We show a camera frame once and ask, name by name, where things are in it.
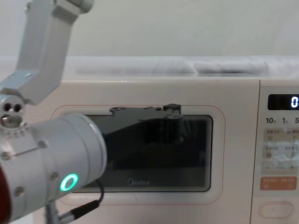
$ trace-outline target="microwave brand logo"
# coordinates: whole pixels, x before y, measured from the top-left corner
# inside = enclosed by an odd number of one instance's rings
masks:
[[[127,180],[127,184],[130,187],[142,187],[142,186],[149,186],[150,182],[145,180],[137,180],[134,178],[129,178]]]

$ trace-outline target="glowing green light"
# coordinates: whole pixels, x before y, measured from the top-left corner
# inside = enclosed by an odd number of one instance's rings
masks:
[[[69,181],[71,181],[71,180],[72,180],[71,185],[69,187],[67,187],[67,183]],[[75,185],[77,184],[78,180],[79,180],[79,177],[78,177],[77,174],[69,174],[69,175],[67,175],[64,178],[64,180],[61,182],[60,190],[61,191],[68,191],[68,190],[72,189],[73,187],[75,187]]]

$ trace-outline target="white robotic arm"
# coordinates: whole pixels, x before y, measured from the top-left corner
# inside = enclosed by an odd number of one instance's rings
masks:
[[[105,170],[104,140],[87,117],[73,114],[34,125],[23,121],[25,104],[38,104],[59,86],[72,25],[92,5],[93,0],[28,4],[16,72],[0,83],[0,224],[85,186]]]
[[[38,104],[59,86],[71,27],[92,5],[93,0],[28,4],[16,72],[0,83],[0,224],[43,206],[47,224],[78,219],[97,208],[102,198],[62,216],[57,214],[55,200],[100,178],[111,158],[128,156],[145,143],[163,138],[171,144],[180,142],[182,116],[180,105],[175,104],[112,108],[113,116],[97,125],[81,114],[33,125],[24,122],[25,105]]]

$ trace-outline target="control panel label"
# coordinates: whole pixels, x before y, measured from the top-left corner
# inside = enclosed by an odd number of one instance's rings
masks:
[[[264,176],[261,178],[261,190],[295,190],[296,176]]]

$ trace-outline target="white wall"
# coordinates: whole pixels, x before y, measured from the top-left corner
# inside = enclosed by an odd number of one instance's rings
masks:
[[[0,56],[18,51],[28,0],[1,0]],[[71,55],[220,56],[299,52],[298,0],[96,0]]]

